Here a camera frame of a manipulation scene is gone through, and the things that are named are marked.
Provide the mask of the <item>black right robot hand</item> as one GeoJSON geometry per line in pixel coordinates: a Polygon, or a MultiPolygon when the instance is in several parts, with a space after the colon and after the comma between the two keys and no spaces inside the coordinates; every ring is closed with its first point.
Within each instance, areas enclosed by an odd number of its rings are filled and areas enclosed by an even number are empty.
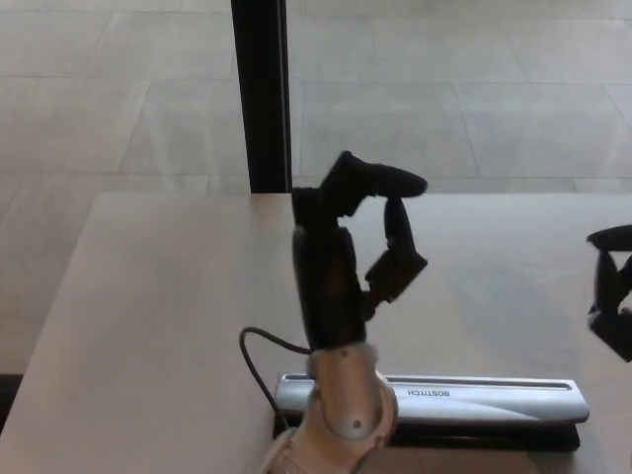
{"type": "Polygon", "coordinates": [[[631,309],[621,304],[631,294],[631,225],[596,231],[587,237],[587,242],[597,249],[589,328],[625,362],[630,362],[631,309]]]}

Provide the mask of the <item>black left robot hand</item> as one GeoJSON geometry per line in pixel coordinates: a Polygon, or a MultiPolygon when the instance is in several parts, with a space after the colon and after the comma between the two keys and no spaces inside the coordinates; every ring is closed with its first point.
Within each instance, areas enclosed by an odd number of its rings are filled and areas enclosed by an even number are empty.
{"type": "Polygon", "coordinates": [[[311,351],[365,342],[366,324],[377,307],[396,300],[427,266],[403,203],[427,188],[427,181],[414,173],[367,163],[344,151],[319,186],[292,190],[292,259],[311,351]],[[352,234],[339,220],[374,197],[386,200],[386,249],[361,279],[352,234]],[[360,286],[363,281],[366,288],[360,286]]]}

